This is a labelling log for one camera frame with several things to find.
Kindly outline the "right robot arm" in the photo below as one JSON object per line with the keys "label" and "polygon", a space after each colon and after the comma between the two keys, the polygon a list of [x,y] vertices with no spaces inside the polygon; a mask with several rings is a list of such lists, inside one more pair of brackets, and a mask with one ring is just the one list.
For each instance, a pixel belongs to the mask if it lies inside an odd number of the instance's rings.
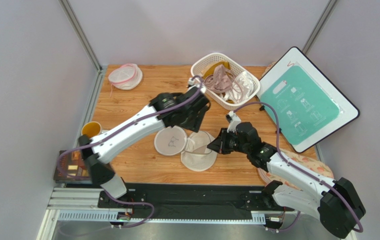
{"label": "right robot arm", "polygon": [[326,177],[292,160],[263,142],[251,123],[239,123],[235,130],[222,128],[207,147],[222,155],[242,153],[255,167],[289,181],[294,187],[272,181],[265,189],[277,205],[319,220],[335,237],[344,239],[352,231],[363,231],[366,209],[351,181]]}

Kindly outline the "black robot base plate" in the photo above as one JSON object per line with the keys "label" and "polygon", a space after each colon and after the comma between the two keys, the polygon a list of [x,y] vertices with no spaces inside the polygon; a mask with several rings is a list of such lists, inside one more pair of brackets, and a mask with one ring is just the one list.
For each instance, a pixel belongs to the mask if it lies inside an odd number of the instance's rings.
{"label": "black robot base plate", "polygon": [[284,208],[263,194],[263,186],[184,185],[127,183],[128,192],[121,203],[109,199],[104,191],[98,197],[101,209],[129,209],[132,217],[248,219],[252,211],[281,214]]}

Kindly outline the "pink satin bra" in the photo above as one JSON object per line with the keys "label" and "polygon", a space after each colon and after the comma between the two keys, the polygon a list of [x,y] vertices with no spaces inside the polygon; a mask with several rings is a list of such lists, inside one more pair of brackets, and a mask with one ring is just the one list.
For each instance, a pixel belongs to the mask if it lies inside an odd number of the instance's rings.
{"label": "pink satin bra", "polygon": [[235,75],[230,69],[226,69],[223,65],[215,68],[214,74],[203,79],[206,88],[215,94],[225,93],[232,87],[232,81]]}

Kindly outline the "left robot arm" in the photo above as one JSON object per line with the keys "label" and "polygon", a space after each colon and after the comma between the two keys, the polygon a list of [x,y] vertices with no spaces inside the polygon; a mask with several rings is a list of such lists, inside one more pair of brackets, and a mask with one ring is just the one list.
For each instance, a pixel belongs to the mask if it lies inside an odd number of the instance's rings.
{"label": "left robot arm", "polygon": [[198,132],[210,108],[204,86],[189,87],[185,93],[160,93],[136,115],[95,137],[82,135],[79,150],[93,184],[101,186],[111,198],[127,193],[124,180],[111,168],[111,161],[134,143],[168,127]]}

